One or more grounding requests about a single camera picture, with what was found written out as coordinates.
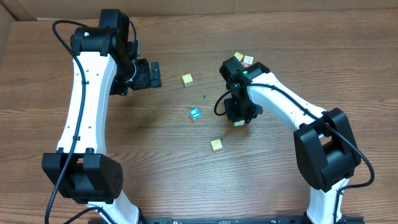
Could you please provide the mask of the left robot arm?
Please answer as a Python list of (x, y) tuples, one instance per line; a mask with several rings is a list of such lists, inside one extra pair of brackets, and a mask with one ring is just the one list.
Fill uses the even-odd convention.
[(96, 27), (77, 23), (65, 48), (73, 58), (73, 86), (62, 136), (42, 157), (53, 193), (96, 211), (103, 223), (144, 223), (123, 192), (123, 168), (106, 154), (109, 97), (161, 86), (158, 62), (139, 56), (136, 28), (118, 9), (103, 9)]

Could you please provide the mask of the blue picture block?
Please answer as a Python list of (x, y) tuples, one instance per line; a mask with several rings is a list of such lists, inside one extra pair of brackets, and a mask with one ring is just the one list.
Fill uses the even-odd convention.
[(190, 117), (193, 121), (196, 121), (202, 117), (202, 113), (198, 108), (194, 108), (190, 110)]

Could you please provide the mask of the tan yellow letter block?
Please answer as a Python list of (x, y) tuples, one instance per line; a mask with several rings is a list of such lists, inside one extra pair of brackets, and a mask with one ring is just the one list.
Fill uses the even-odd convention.
[(213, 152), (218, 152), (218, 151), (222, 150), (223, 146), (222, 146), (221, 140), (220, 139), (213, 140), (211, 142), (211, 147), (212, 147)]

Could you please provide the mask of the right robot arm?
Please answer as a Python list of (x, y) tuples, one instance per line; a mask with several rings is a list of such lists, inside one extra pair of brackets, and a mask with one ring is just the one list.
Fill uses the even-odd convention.
[(310, 186), (303, 223), (347, 223), (341, 213), (343, 189), (361, 158), (354, 150), (346, 114), (303, 100), (259, 62), (245, 67), (231, 57), (223, 62), (220, 74), (231, 94), (223, 100), (224, 114), (235, 126), (248, 124), (267, 110), (293, 132), (297, 167)]

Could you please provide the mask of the white drawing block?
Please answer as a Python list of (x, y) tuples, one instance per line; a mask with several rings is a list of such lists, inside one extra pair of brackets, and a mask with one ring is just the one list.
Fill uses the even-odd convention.
[(235, 121), (233, 124), (234, 124), (234, 127), (243, 126), (245, 124), (245, 120)]

